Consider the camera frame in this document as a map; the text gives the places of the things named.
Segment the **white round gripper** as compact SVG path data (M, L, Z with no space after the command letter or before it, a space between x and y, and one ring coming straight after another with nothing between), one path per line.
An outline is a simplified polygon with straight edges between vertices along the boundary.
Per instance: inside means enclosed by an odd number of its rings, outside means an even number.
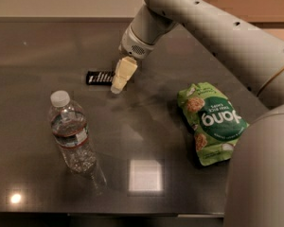
M139 27L129 25L122 35L119 51L127 56L120 59L115 68L111 91L119 94L137 69L136 60L144 60L154 49L155 40Z

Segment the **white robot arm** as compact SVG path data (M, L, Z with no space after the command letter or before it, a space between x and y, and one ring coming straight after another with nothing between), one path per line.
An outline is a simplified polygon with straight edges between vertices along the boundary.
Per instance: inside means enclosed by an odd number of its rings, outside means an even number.
M223 227L284 227L284 41L203 0L144 0L122 37L112 90L175 25L183 26L266 107L230 161Z

